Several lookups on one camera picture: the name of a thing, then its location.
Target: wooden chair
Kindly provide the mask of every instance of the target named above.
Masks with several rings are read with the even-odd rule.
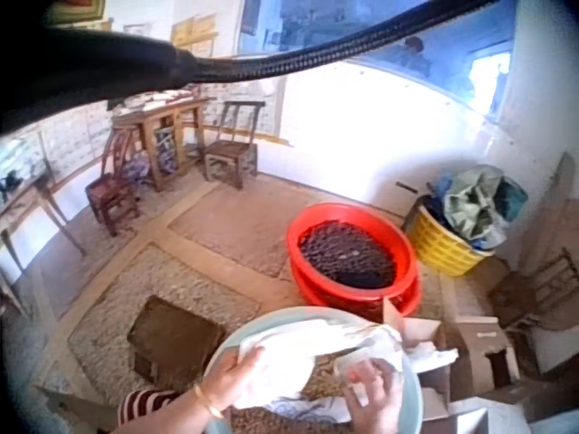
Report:
[[[252,129],[249,142],[236,142],[235,128],[241,107],[253,107]],[[263,101],[225,101],[217,139],[204,150],[205,173],[207,180],[212,181],[214,176],[222,169],[223,165],[232,166],[234,169],[234,183],[238,190],[243,188],[242,172],[249,169],[253,176],[257,174],[257,145],[253,143],[257,119],[260,110],[265,106]],[[227,112],[233,107],[233,132],[231,140],[222,140],[221,134],[225,126]]]
[[[116,237],[115,222],[129,212],[138,217],[137,201],[131,184],[122,177],[122,168],[125,163],[127,149],[133,139],[133,127],[115,127],[110,132],[109,140],[102,154],[100,178],[90,183],[85,192],[89,205],[97,222],[104,222],[110,236]],[[107,173],[106,166],[109,156],[112,157],[113,172]],[[127,201],[128,207],[116,218],[112,218],[110,210]]]

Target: wooden table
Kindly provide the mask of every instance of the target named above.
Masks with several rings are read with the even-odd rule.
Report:
[[[188,159],[185,154],[183,115],[188,112],[193,114],[193,127],[195,127],[197,145],[199,146],[200,153],[203,153],[205,145],[203,105],[209,100],[211,99],[183,98],[175,102],[167,103],[162,107],[134,111],[125,115],[116,116],[112,119],[113,127],[137,127],[140,142],[147,151],[149,163],[151,164],[153,184],[157,191],[163,190],[165,182],[171,175],[164,176],[159,168],[154,125],[157,122],[160,123],[162,127],[167,127],[169,124],[172,124],[176,144],[177,173],[184,175],[191,165],[193,165],[193,161]]]
[[[49,177],[47,173],[42,173],[23,181],[18,189],[10,196],[8,202],[0,207],[0,240],[6,246],[8,253],[10,253],[10,256],[16,264],[16,267],[18,267],[22,273],[24,273],[24,267],[18,259],[18,255],[16,254],[16,250],[14,249],[14,245],[10,239],[10,230],[12,230],[11,225],[7,223],[2,217],[12,211],[14,206],[18,204],[18,201],[22,199],[25,194],[31,191],[34,193],[33,201],[41,206],[44,212],[46,212],[46,215],[48,215],[49,219],[52,220],[59,231],[62,232],[62,234],[71,242],[71,244],[81,253],[82,256],[86,256],[87,254],[85,249],[75,240],[75,238],[61,223],[61,221],[58,220],[56,215],[54,215],[54,212],[58,213],[64,222],[68,223],[68,220],[64,216],[61,208],[58,206],[58,203],[54,200],[54,197],[52,197],[52,193],[48,188],[48,181]],[[22,305],[20,305],[18,299],[12,293],[12,290],[5,282],[4,277],[0,278],[0,288],[2,293],[10,298],[18,310],[20,310],[20,312],[25,315]]]

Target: light blue plate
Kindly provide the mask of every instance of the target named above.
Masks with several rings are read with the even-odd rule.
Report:
[[[271,312],[268,315],[254,319],[230,335],[215,352],[211,362],[209,362],[207,366],[205,374],[209,372],[215,360],[219,358],[219,355],[225,348],[239,345],[244,337],[254,335],[269,328],[283,326],[284,324],[316,318],[335,319],[352,325],[364,325],[368,323],[364,318],[330,307],[289,307]],[[400,422],[398,423],[398,432],[400,434],[418,434],[422,426],[422,394],[418,377],[412,372],[406,355],[403,356],[403,374],[404,397],[400,413]],[[224,420],[212,421],[205,430],[205,433],[233,434],[229,424]]]

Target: wooden stool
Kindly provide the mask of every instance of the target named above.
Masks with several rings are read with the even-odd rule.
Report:
[[[128,146],[132,143],[134,128],[114,127],[110,132],[109,141],[105,145],[100,167],[100,178],[85,188],[90,208],[97,222],[104,222],[111,237],[117,236],[115,222],[127,213],[133,212],[138,217],[138,208],[132,185],[123,178],[123,165]],[[106,173],[107,160],[112,156],[113,173]],[[113,219],[111,208],[128,202],[128,208],[119,217]]]
[[[184,392],[203,374],[224,336],[213,321],[151,296],[127,336],[131,366],[158,387]]]
[[[243,106],[253,107],[252,129],[249,142],[236,142],[235,128],[239,117],[239,109]],[[253,176],[257,174],[257,145],[253,143],[257,119],[260,110],[265,106],[263,101],[225,101],[217,139],[204,150],[205,173],[208,181],[212,181],[222,165],[234,168],[234,183],[238,190],[243,188],[242,172],[249,170]],[[233,132],[231,140],[221,140],[221,133],[227,118],[229,107],[233,109]]]

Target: dark seeds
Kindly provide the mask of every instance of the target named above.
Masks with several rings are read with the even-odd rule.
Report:
[[[396,279],[392,254],[349,223],[331,221],[314,227],[302,237],[299,249],[317,271],[349,287],[384,288]]]

